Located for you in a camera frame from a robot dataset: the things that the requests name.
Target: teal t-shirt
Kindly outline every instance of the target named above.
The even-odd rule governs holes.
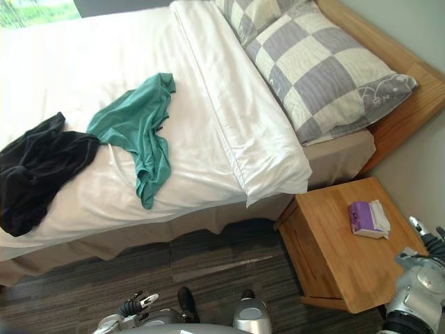
[[[129,90],[97,112],[87,132],[129,151],[136,165],[136,193],[146,209],[171,173],[167,141],[156,131],[168,117],[175,81],[170,73],[158,73],[137,89]]]

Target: white bed sheet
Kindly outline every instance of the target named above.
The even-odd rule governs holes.
[[[45,219],[14,238],[0,230],[0,260],[106,230],[306,191],[310,167],[261,76],[210,1],[3,31],[0,147],[62,111],[85,131],[92,115],[157,72],[177,92],[159,134],[172,175],[152,210],[135,194],[134,163],[101,146],[54,198]]]

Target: floor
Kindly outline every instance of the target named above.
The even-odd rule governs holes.
[[[112,261],[88,260],[27,278],[0,293],[0,320],[27,333],[92,333],[140,289],[159,293],[153,310],[177,309],[176,293],[184,285],[206,323],[231,324],[247,288],[267,302],[274,334],[375,334],[382,323],[377,310],[350,315],[301,304],[280,234],[267,220],[231,224],[220,235],[194,232]]]

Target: beige bed skirt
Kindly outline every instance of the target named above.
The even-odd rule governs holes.
[[[276,220],[290,203],[292,195],[279,194],[245,208],[245,202],[192,212],[167,223],[150,223],[95,234],[65,244],[36,250],[0,262],[0,285],[12,286],[23,276],[37,276],[53,268],[91,257],[110,260],[124,249],[167,242],[183,234],[207,229],[220,233],[230,223],[251,218]]]

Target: gray and white checkered pillowcase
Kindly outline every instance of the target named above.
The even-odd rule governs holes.
[[[214,0],[246,46],[297,3],[306,0]]]
[[[417,85],[331,23],[312,1],[290,9],[246,52],[303,145],[367,127],[400,105]]]

